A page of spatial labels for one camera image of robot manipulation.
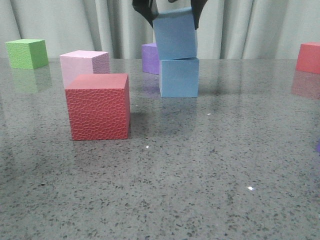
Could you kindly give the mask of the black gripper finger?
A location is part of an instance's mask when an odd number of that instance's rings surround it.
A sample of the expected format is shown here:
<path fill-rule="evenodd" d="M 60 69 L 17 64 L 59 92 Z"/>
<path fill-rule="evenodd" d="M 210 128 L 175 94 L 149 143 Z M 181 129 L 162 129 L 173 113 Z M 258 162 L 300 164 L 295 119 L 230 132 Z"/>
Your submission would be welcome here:
<path fill-rule="evenodd" d="M 207 1 L 208 0 L 191 0 L 190 1 L 195 30 L 199 28 L 200 17 Z"/>
<path fill-rule="evenodd" d="M 142 15 L 153 28 L 153 21 L 159 15 L 157 2 L 155 0 L 132 0 L 132 7 Z"/>

